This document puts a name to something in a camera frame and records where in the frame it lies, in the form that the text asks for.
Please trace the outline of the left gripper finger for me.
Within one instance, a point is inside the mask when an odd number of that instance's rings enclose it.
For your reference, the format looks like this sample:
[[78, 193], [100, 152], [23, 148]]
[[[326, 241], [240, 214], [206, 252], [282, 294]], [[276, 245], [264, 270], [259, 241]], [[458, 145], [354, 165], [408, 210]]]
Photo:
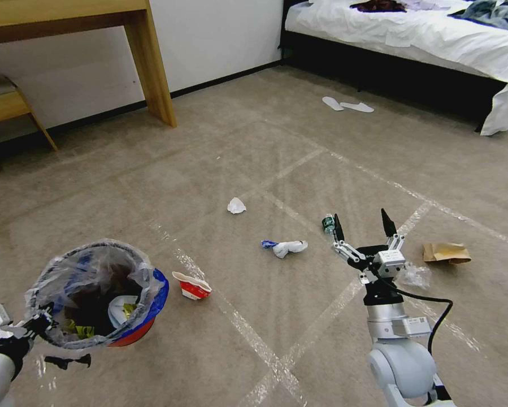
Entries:
[[59, 323], [54, 319], [54, 303], [40, 306], [35, 314], [24, 323], [24, 337], [35, 340], [37, 337], [47, 339], [57, 329]]
[[71, 363], [79, 363], [82, 365], [85, 365], [87, 368], [90, 368], [92, 363], [92, 358], [90, 354], [83, 355], [79, 358], [60, 358], [56, 356], [45, 356], [44, 361], [46, 363], [50, 363], [52, 365], [55, 365], [61, 370], [67, 370], [69, 367], [69, 364]]

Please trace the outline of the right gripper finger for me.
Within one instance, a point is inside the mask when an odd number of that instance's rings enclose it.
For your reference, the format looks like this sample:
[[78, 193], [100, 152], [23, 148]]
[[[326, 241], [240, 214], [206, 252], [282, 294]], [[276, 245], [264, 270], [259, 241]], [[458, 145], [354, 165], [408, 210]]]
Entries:
[[386, 245], [388, 250], [401, 250], [405, 236], [399, 234], [394, 221], [391, 220], [384, 208], [381, 208], [381, 218], [383, 223], [383, 229], [387, 237]]
[[333, 216], [334, 230], [333, 237], [334, 243], [333, 250], [345, 261], [352, 261], [352, 263], [359, 263], [366, 260], [366, 256], [358, 249], [346, 242], [344, 232], [337, 213]]

